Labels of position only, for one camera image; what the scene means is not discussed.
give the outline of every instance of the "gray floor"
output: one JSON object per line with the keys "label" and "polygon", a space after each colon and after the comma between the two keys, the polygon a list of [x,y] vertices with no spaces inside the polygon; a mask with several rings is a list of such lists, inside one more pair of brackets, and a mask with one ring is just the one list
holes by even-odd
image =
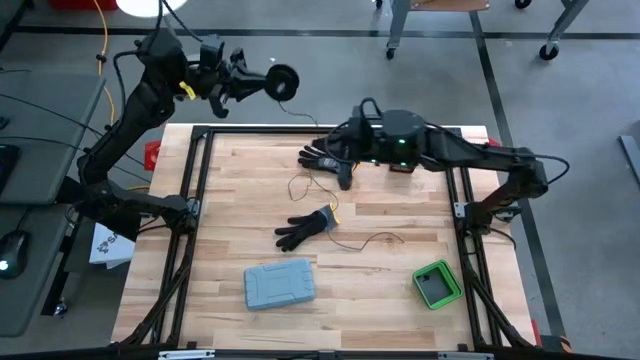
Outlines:
{"label": "gray floor", "polygon": [[[94,12],[52,12],[38,2],[23,24],[100,25]],[[640,32],[634,0],[592,0],[570,32]],[[560,2],[534,1],[518,11],[512,1],[495,0],[480,14],[485,31],[550,30]],[[191,0],[179,15],[194,28],[386,30],[388,3],[380,14],[369,0],[295,1]],[[108,15],[112,27],[151,27],[152,21],[121,13]],[[466,13],[415,13],[409,30],[471,31]],[[138,37],[111,36],[110,52],[132,48]],[[403,39],[396,58],[384,57],[384,38],[225,37],[227,49],[244,47],[249,66],[259,71],[272,63],[292,65],[301,78],[292,111],[312,114],[321,123],[346,119],[365,96],[385,108],[406,108],[447,125],[485,125],[499,138],[496,120],[473,39]],[[197,44],[182,38],[187,52]],[[637,214],[640,188],[616,137],[633,133],[640,120],[640,41],[562,41],[551,63],[537,59],[543,41],[488,40],[487,46],[506,116],[517,145],[567,158],[572,170],[532,206],[568,336],[577,352],[637,358],[640,354],[640,278],[634,274],[640,245]],[[94,55],[101,36],[15,34],[0,54],[6,68],[56,72],[96,71]],[[142,67],[122,63],[131,90]],[[107,64],[107,84],[120,108],[117,81]],[[303,123],[283,113],[265,95],[229,104],[225,122]],[[101,99],[92,124],[108,121]],[[219,122],[204,102],[179,104],[172,122]],[[159,139],[150,131],[133,149]],[[93,140],[85,139],[86,144]],[[121,166],[149,177],[130,161]],[[549,164],[548,172],[560,169]],[[114,171],[122,185],[139,181]],[[514,226],[518,259],[532,317],[543,332],[546,319],[530,255],[520,224]],[[124,271],[92,271],[71,286],[74,306],[63,320],[34,317],[22,338],[0,339],[0,353],[76,348],[106,344],[118,306]]]}

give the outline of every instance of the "glove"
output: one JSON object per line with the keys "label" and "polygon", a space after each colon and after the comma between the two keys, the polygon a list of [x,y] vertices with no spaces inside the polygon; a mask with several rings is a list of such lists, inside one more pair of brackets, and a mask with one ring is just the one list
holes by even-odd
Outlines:
{"label": "glove", "polygon": [[298,155],[298,163],[305,169],[329,171],[338,175],[338,185],[341,190],[349,190],[353,181],[353,164],[341,163],[332,159],[325,151],[324,144],[320,141],[313,141],[317,147],[304,146]]}
{"label": "glove", "polygon": [[285,235],[276,242],[276,246],[282,252],[293,251],[306,238],[325,229],[331,230],[338,224],[330,205],[314,211],[311,215],[289,218],[287,222],[293,226],[275,230],[276,235]]}

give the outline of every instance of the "wooden tabletop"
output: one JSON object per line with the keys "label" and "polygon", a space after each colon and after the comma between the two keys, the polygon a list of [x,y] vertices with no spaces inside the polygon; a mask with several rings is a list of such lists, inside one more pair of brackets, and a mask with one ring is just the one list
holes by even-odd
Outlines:
{"label": "wooden tabletop", "polygon": [[[185,124],[166,127],[151,194],[179,192],[191,128]],[[462,133],[470,141],[487,140],[484,127],[462,127]],[[340,200],[341,224],[332,233],[335,240],[358,247],[375,233],[392,232],[404,243],[381,235],[356,252],[339,247],[322,233],[305,240],[293,253],[282,253],[275,246],[278,237],[273,230],[286,226],[288,217],[310,214],[334,201],[315,184],[302,200],[294,202],[288,195],[289,180],[306,173],[298,166],[298,151],[313,137],[215,136],[181,343],[253,350],[455,350],[459,343],[471,347],[464,299],[430,310],[412,283],[414,271],[440,259],[462,282],[444,173],[417,169],[407,175],[391,173],[387,166],[362,164],[351,190],[340,191],[334,175],[314,172],[317,181]],[[202,147],[196,164],[200,164]],[[196,166],[192,190],[198,171]],[[470,173],[476,198],[498,186],[494,172]],[[302,196],[308,184],[308,178],[295,179],[293,197]],[[114,341],[129,335],[157,299],[169,235],[161,229],[138,239]],[[533,342],[513,245],[498,234],[485,236],[484,243],[496,302],[522,336]],[[295,258],[311,261],[316,298],[282,308],[247,310],[244,270]],[[165,335],[172,311],[170,305]],[[489,339],[481,305],[479,312],[485,339]]]}

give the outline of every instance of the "green container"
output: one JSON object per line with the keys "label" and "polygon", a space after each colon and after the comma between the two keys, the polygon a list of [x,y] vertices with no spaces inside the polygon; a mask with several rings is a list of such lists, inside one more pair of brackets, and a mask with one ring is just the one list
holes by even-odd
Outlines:
{"label": "green container", "polygon": [[462,288],[453,276],[449,264],[444,260],[423,267],[413,273],[424,302],[432,309],[439,309],[462,296]]}

